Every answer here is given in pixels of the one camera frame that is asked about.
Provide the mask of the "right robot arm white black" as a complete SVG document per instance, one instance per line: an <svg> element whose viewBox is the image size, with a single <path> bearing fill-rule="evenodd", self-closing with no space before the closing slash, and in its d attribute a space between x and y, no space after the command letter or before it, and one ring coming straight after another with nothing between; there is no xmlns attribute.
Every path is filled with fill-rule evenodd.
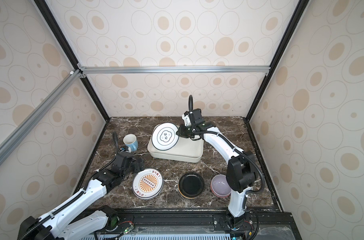
<svg viewBox="0 0 364 240"><path fill-rule="evenodd" d="M205 121L201 109L189 109L182 118L184 123L177 130L179 137L193 139L198 136L215 148L226 161L226 180L231 188L227 222L230 228L239 228L247 216L249 194L262 193L266 185L265 176L254 154L237 147L214 123Z"/></svg>

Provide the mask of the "purple bowl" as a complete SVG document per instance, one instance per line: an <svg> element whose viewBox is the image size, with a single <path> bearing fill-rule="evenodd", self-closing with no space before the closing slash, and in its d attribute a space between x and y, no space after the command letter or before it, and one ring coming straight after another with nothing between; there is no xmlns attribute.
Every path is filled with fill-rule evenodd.
<svg viewBox="0 0 364 240"><path fill-rule="evenodd" d="M211 181L211 190L219 198L226 198L231 194L231 188L225 175L216 175Z"/></svg>

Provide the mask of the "orange sunburst plate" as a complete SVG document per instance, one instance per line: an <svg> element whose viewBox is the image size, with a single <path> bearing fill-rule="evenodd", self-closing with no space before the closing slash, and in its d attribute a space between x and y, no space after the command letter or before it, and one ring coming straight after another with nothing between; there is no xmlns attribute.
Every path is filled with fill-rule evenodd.
<svg viewBox="0 0 364 240"><path fill-rule="evenodd" d="M158 170L145 169L135 176L132 190L136 197L149 200L161 192L163 185L164 178Z"/></svg>

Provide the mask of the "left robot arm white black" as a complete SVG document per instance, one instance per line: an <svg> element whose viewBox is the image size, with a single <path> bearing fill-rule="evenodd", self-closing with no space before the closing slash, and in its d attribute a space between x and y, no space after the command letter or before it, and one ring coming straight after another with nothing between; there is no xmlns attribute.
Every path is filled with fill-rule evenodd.
<svg viewBox="0 0 364 240"><path fill-rule="evenodd" d="M77 222L73 220L98 199L119 186L130 174L145 169L145 161L129 152L117 153L105 166L97 170L78 192L62 204L38 218L25 219L19 229L19 240L70 240L105 228L117 222L112 208L98 210Z"/></svg>

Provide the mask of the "white plate black line pattern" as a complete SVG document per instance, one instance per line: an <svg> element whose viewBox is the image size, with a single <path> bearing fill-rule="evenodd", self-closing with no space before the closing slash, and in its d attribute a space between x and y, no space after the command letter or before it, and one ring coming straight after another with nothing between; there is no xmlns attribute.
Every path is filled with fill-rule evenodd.
<svg viewBox="0 0 364 240"><path fill-rule="evenodd" d="M155 127L152 133L152 144L160 151L167 151L173 148L178 140L178 128L172 123L163 123Z"/></svg>

